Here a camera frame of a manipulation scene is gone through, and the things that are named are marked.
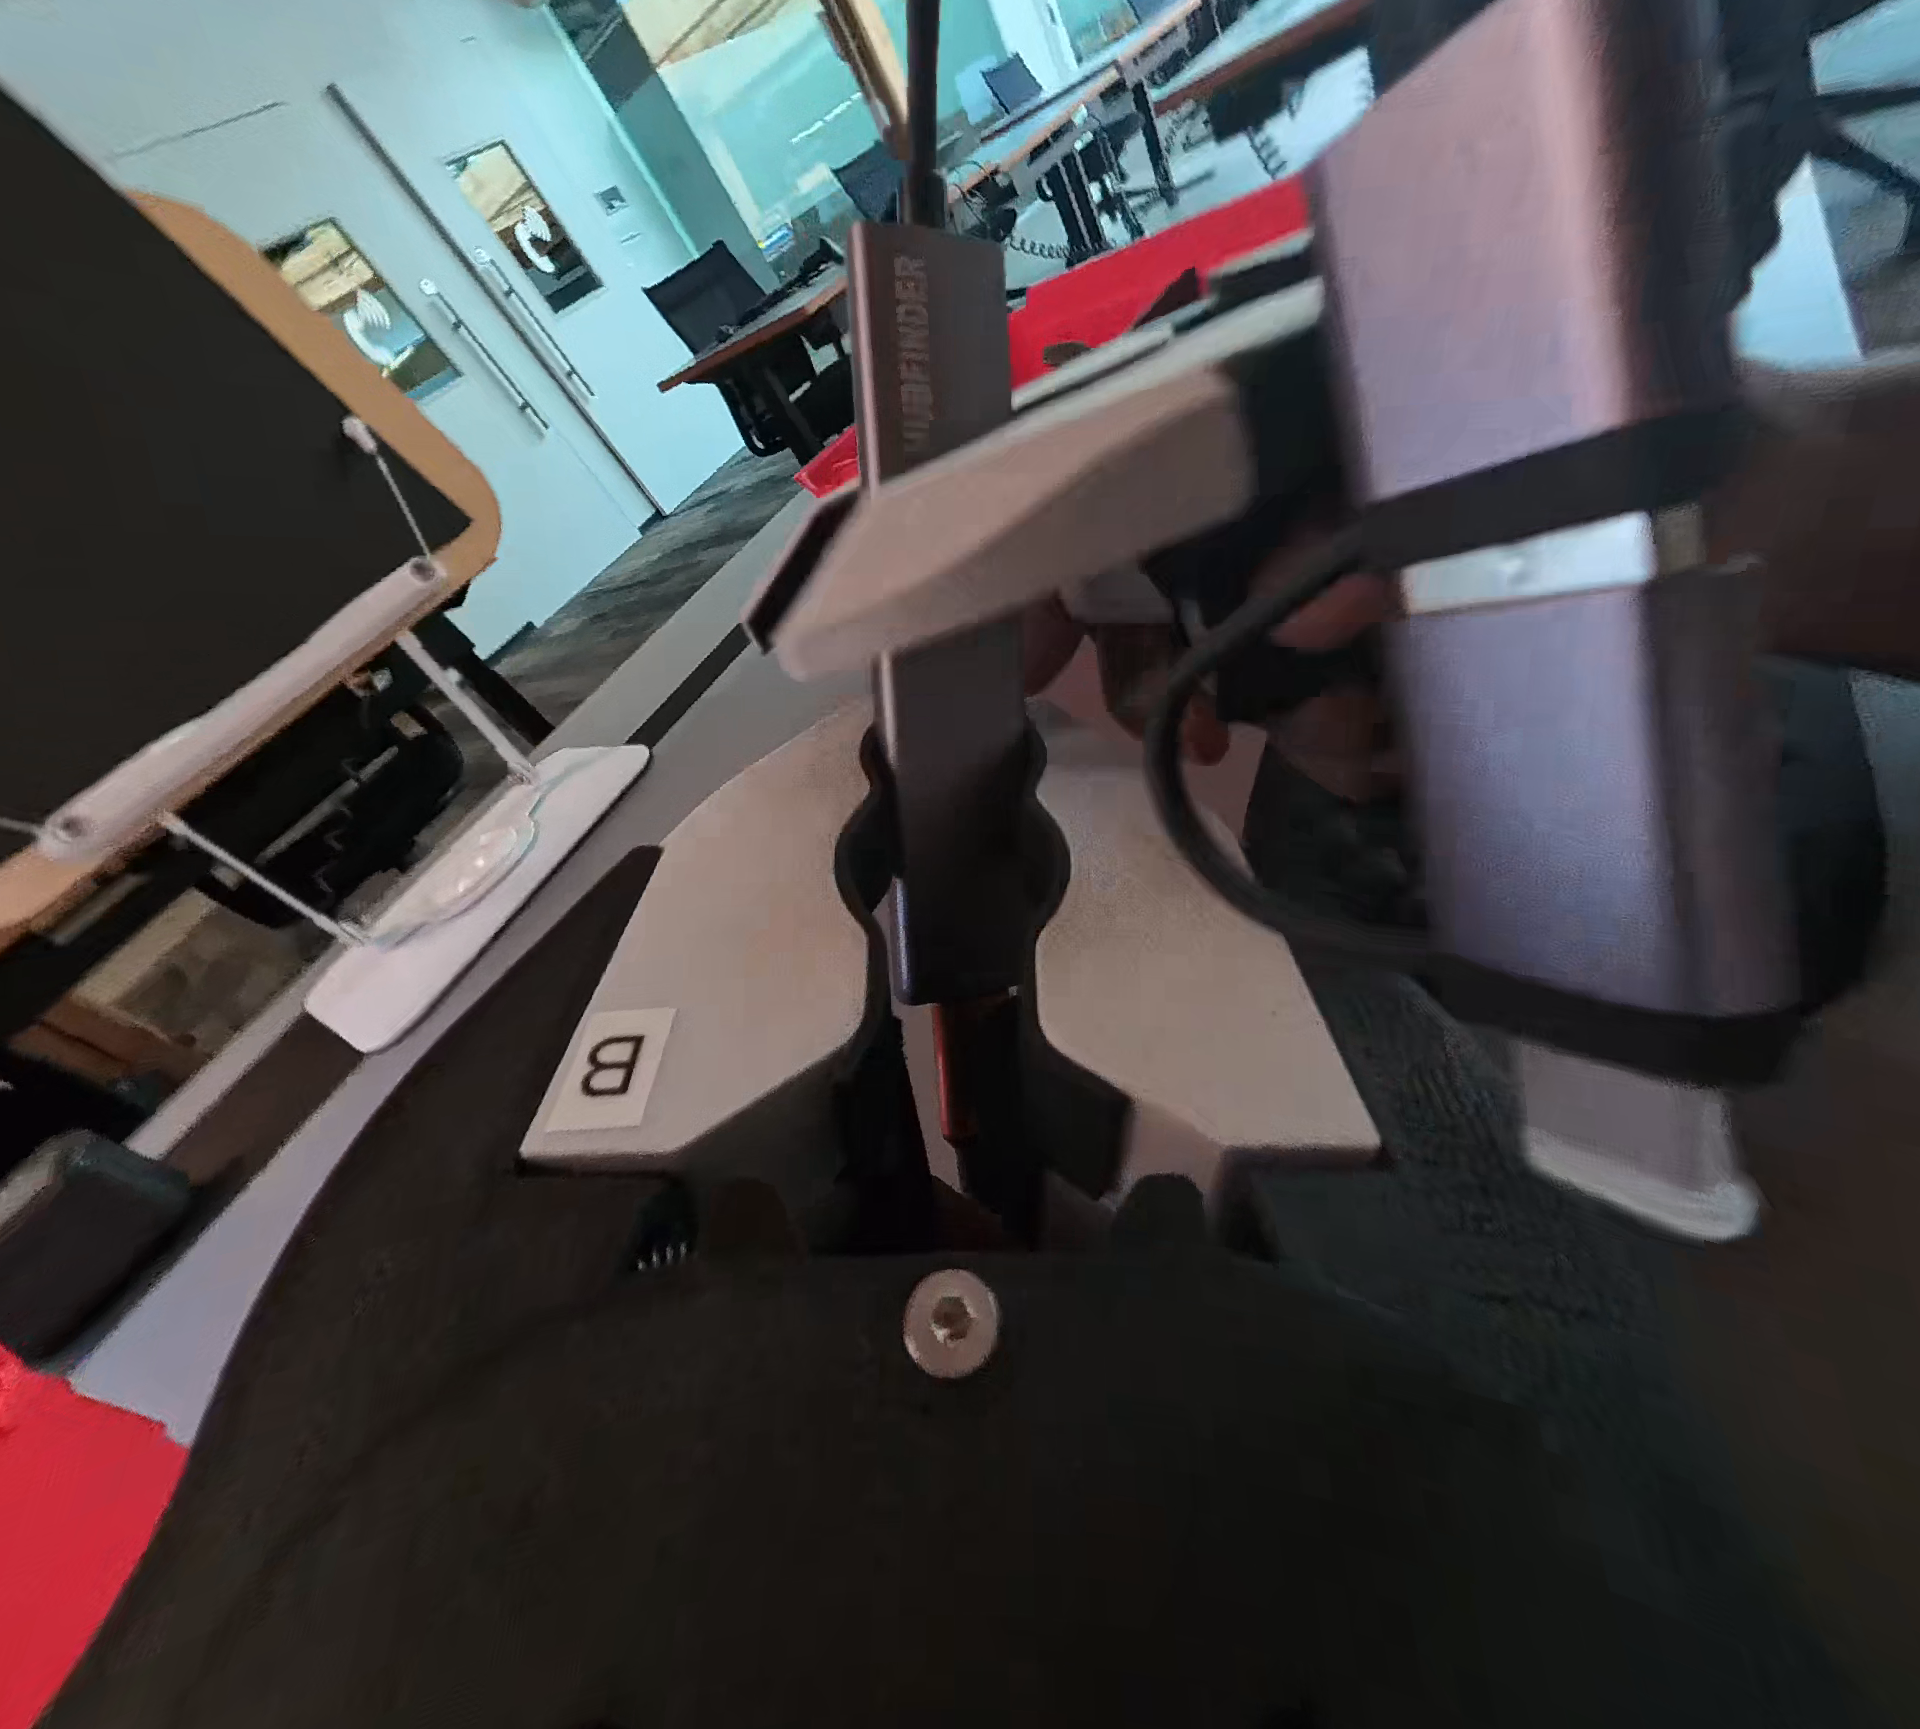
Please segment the black panel on wooden board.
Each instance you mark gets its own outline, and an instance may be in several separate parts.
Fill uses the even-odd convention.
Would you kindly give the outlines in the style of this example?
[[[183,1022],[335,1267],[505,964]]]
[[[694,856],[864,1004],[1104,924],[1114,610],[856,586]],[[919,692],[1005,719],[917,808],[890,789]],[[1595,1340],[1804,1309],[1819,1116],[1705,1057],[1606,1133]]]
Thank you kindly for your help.
[[[4,95],[4,945],[499,555],[486,476],[261,255]]]

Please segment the red plastic bin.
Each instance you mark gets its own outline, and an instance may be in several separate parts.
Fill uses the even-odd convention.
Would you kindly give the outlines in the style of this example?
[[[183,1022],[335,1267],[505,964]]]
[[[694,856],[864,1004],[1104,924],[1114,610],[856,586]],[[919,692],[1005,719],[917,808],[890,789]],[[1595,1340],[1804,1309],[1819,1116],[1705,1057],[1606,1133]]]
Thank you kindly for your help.
[[[3,1724],[32,1727],[108,1620],[186,1450],[3,1353]]]
[[[1012,390],[1052,373],[1047,349],[1067,343],[1102,346],[1139,324],[1180,276],[1194,275],[1206,284],[1226,265],[1303,232],[1309,223],[1306,180],[1269,180],[1225,206],[1184,217],[1043,280],[1007,316]]]

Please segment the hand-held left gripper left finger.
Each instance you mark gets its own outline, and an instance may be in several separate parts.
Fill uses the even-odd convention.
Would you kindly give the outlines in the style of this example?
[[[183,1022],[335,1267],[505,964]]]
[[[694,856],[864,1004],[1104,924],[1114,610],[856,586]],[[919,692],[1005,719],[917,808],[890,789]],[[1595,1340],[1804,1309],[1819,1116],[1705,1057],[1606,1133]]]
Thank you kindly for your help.
[[[890,1010],[838,860],[870,796],[837,708],[678,823],[518,1155],[554,1171],[838,1174],[838,1094]]]

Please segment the black board on white stand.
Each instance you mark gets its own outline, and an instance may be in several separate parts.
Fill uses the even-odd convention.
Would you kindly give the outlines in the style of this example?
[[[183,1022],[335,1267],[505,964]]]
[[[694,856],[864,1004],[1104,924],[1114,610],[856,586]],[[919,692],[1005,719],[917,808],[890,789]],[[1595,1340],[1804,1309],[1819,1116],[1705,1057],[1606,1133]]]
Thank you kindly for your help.
[[[449,994],[646,775],[655,750],[629,743],[529,757],[510,740],[418,636],[420,618],[441,604],[452,572],[430,546],[386,448],[356,415],[342,420],[342,435],[386,481],[417,553],[233,694],[156,737],[49,816],[32,823],[7,816],[4,831],[54,863],[103,863],[152,828],[209,854],[335,943],[338,957],[309,990],[305,1010],[356,1052],[373,1055],[415,1030]],[[299,901],[263,868],[218,846],[186,820],[183,802],[284,728],[322,691],[340,686],[353,664],[386,646],[401,649],[475,727],[502,762],[507,784],[371,924],[360,924]]]

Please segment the person's right hand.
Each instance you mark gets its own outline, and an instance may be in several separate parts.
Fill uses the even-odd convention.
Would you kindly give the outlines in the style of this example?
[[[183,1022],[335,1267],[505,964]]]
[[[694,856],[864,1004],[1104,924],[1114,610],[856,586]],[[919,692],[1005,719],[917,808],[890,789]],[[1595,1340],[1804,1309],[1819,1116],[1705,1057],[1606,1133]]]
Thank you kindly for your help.
[[[1200,766],[1222,762],[1239,720],[1260,728],[1284,764],[1342,801],[1384,793],[1400,777],[1400,750],[1380,686],[1376,636],[1396,604],[1384,576],[1351,572],[1260,645],[1239,646],[1184,707],[1184,759]],[[1186,639],[1164,618],[1086,625],[1059,596],[1047,596],[1020,617],[1025,692],[1052,694],[1083,646],[1092,649],[1102,720],[1142,743],[1166,678],[1186,659]]]

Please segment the dark grey case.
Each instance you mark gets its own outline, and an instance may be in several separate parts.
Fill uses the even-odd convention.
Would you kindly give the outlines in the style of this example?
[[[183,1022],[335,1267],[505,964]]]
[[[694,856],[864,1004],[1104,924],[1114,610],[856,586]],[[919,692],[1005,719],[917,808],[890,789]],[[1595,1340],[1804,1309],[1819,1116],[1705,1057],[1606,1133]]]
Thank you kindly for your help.
[[[45,1141],[3,1182],[3,1343],[59,1355],[164,1247],[194,1201],[178,1169],[87,1130]]]

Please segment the dark grey usb hub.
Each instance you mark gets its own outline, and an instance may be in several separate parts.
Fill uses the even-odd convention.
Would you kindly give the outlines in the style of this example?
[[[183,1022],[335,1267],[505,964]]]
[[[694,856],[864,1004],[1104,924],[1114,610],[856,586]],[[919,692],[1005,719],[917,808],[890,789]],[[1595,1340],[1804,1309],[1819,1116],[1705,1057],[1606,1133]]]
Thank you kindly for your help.
[[[858,497],[1012,416],[1002,252],[863,223],[848,248]],[[935,1006],[1016,989],[1026,918],[1023,635],[1000,618],[886,657],[875,733],[893,808],[896,990]]]

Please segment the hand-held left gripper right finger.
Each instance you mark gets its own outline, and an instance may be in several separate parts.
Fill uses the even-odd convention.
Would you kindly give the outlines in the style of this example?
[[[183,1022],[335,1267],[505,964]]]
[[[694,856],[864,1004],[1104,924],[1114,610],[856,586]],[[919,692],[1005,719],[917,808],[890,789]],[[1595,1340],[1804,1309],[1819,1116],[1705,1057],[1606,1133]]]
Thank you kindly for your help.
[[[1380,1130],[1292,951],[1168,841],[1121,740],[1039,708],[1037,801],[1067,856],[1026,1008],[1050,1171],[1118,1208],[1183,1177],[1212,1216],[1264,1171],[1357,1171]]]

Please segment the black office chair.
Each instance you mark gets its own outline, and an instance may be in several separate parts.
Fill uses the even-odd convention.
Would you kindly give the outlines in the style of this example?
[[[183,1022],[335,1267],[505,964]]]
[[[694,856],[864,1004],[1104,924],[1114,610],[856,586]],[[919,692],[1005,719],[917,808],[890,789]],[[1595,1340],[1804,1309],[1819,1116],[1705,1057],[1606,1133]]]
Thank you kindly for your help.
[[[810,257],[810,263],[814,263],[814,272],[810,276],[803,276],[799,284],[818,276],[841,261],[843,257],[833,244],[818,244]],[[705,255],[685,265],[678,272],[662,276],[660,282],[650,284],[645,294],[694,357],[696,352],[707,350],[724,331],[737,329],[765,312],[769,304],[786,290],[788,287],[765,290],[740,257],[732,252],[732,248],[728,248],[724,243],[715,243]],[[823,439],[829,440],[827,447],[834,442],[846,429],[850,429],[855,420],[855,392],[853,396],[830,395],[827,383],[816,388],[803,390],[807,364],[810,360],[821,364],[829,352],[830,350],[827,346],[814,344],[814,357],[808,357],[804,350],[788,350],[781,362],[781,374],[786,387],[793,388],[794,396],[804,401],[808,410],[812,410],[814,427],[821,431]],[[743,433],[743,427],[735,420],[731,396],[720,388],[715,390],[720,395],[738,433]]]

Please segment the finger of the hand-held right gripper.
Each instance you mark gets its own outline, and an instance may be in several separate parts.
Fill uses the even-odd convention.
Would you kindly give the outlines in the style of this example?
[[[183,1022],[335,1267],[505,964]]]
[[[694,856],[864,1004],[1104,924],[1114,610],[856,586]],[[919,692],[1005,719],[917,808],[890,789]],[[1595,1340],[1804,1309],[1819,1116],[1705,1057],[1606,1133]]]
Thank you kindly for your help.
[[[1050,402],[1080,396],[1099,383],[1133,373],[1231,367],[1312,334],[1322,310],[1320,276],[1306,276],[1282,290],[1233,307],[1194,304],[1055,367],[1014,392],[1014,412],[1035,415]]]
[[[1226,368],[1059,374],[992,435],[814,508],[740,625],[814,681],[1139,564],[1240,517],[1256,485]]]

